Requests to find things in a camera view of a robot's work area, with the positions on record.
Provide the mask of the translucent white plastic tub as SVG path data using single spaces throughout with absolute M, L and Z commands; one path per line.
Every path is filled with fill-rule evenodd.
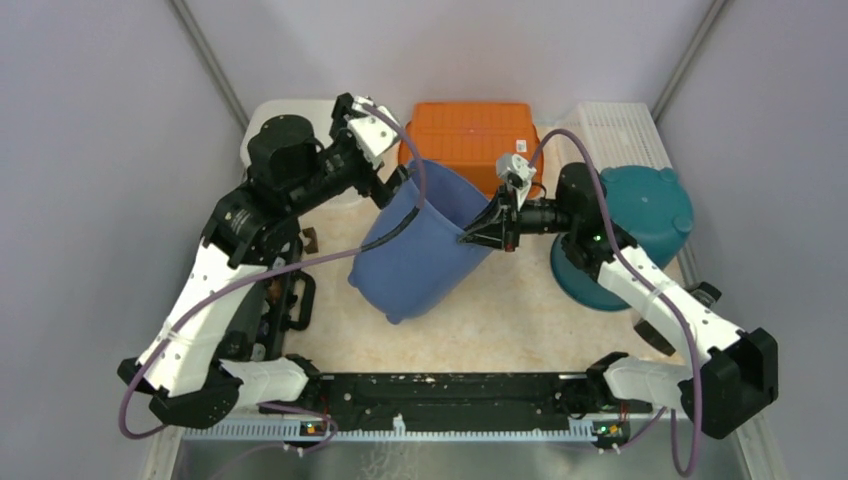
M 330 101 L 271 100 L 254 111 L 240 147 L 249 185 L 273 209 L 299 216 L 321 205 L 319 155 L 331 144 Z

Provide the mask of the blue bucket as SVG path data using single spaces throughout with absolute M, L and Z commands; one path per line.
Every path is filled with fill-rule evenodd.
M 455 171 L 426 160 L 426 203 L 386 244 L 356 255 L 348 283 L 392 324 L 422 316 L 492 253 L 458 241 L 488 199 Z

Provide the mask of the orange plastic tub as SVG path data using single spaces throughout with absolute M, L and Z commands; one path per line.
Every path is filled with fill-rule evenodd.
M 529 160 L 540 138 L 529 105 L 497 102 L 422 102 L 406 132 L 426 159 L 441 163 L 491 197 L 504 154 Z

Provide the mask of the white perforated basket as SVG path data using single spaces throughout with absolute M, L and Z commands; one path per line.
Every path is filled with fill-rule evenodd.
M 630 165 L 656 170 L 671 166 L 644 103 L 581 102 L 555 126 L 581 140 L 598 171 Z

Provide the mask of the teal bucket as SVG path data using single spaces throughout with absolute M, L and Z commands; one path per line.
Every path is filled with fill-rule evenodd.
M 644 166 L 606 168 L 600 173 L 611 220 L 630 233 L 657 266 L 664 268 L 684 246 L 694 228 L 690 197 L 670 168 Z M 562 235 L 551 247 L 552 275 L 559 287 L 577 303 L 605 312 L 628 305 L 593 282 L 566 258 Z

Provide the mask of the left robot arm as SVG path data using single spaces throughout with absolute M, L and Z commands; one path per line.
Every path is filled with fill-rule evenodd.
M 243 407 L 285 402 L 303 414 L 319 404 L 307 362 L 281 352 L 294 286 L 309 281 L 300 218 L 351 190 L 384 207 L 408 176 L 404 167 L 379 175 L 400 137 L 388 108 L 346 93 L 329 120 L 320 139 L 278 101 L 254 111 L 241 144 L 245 179 L 215 205 L 153 342 L 118 368 L 162 426 L 207 429 Z

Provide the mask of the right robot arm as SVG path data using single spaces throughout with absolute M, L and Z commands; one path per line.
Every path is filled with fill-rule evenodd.
M 779 396 L 778 343 L 763 328 L 745 331 L 714 313 L 666 275 L 637 240 L 612 222 L 597 170 L 562 168 L 552 199 L 527 200 L 510 172 L 460 235 L 465 244 L 514 251 L 524 235 L 562 235 L 567 259 L 633 308 L 684 356 L 684 365 L 614 352 L 587 371 L 589 404 L 612 412 L 639 401 L 684 413 L 696 430 L 723 439 Z

